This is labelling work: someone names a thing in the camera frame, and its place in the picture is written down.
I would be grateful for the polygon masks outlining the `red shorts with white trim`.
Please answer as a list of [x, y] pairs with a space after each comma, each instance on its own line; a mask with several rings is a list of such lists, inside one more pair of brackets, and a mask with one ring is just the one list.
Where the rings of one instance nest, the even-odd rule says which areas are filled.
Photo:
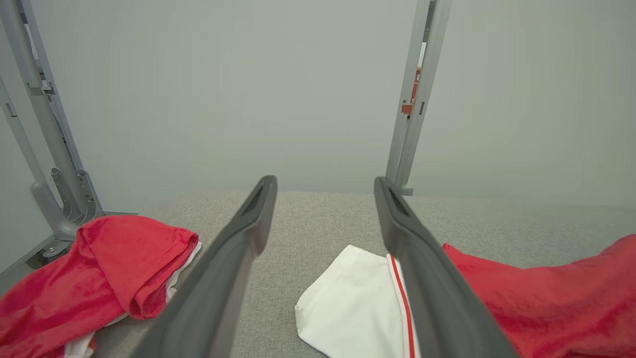
[[191, 230], [137, 215], [84, 224], [69, 253], [0, 298], [0, 358], [91, 358], [98, 330], [159, 315], [201, 246]]

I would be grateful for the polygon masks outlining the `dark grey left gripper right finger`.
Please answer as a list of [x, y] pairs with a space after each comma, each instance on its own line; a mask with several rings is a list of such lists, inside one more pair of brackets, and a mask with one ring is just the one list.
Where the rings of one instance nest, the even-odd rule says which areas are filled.
[[402, 272], [422, 358], [520, 358], [395, 184], [377, 177], [374, 195], [384, 245]]

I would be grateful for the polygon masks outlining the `grey metal frame stand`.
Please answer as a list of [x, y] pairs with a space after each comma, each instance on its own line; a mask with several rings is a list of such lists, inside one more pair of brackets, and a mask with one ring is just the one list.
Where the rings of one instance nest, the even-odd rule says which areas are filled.
[[6, 86], [0, 79], [2, 110], [35, 179], [30, 191], [52, 229], [52, 237], [33, 254], [27, 254], [27, 265], [38, 269], [68, 253], [77, 230], [95, 218], [104, 217], [107, 211], [103, 209], [93, 181], [82, 164], [46, 57], [31, 0], [0, 0], [0, 24], [6, 32], [23, 86], [55, 163], [49, 173], [41, 168]]

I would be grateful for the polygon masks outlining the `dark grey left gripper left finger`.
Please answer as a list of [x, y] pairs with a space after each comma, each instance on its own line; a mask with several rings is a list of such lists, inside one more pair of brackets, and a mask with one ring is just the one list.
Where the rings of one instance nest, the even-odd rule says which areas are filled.
[[277, 192], [276, 176], [257, 182], [130, 358], [230, 358], [248, 277], [266, 247]]

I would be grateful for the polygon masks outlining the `red t-shirt with white sleeves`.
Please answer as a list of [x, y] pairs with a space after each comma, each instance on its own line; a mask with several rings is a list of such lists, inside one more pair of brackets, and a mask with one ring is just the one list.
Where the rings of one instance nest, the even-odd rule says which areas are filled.
[[[522, 358], [636, 358], [636, 234], [560, 267], [443, 251]], [[429, 358], [400, 263], [348, 245], [295, 306], [298, 336], [329, 358]]]

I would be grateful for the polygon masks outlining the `grey metal frame post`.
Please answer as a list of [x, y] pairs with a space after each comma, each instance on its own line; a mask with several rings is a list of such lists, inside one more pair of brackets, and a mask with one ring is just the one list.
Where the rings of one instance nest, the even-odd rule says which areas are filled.
[[[409, 177], [443, 47], [453, 0], [416, 0], [413, 27], [400, 89], [399, 104], [389, 152], [386, 177], [402, 195], [412, 196]], [[404, 100], [410, 102], [416, 68], [420, 80], [411, 116], [402, 113]]]

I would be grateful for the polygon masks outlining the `orange bracket behind post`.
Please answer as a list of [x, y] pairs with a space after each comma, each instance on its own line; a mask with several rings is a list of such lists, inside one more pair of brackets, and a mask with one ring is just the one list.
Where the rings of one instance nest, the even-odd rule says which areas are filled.
[[410, 98], [410, 102], [406, 102], [404, 100], [402, 107], [401, 107], [401, 111], [402, 113], [406, 114], [407, 116], [411, 116], [412, 113], [412, 107], [415, 103], [415, 99], [416, 99], [416, 93], [418, 90], [418, 84], [419, 84], [419, 80], [420, 80], [420, 73], [421, 73], [422, 67], [418, 66], [418, 68], [416, 68], [416, 74], [415, 74], [415, 79], [413, 82], [413, 87], [412, 87], [412, 92], [411, 92], [411, 98]]

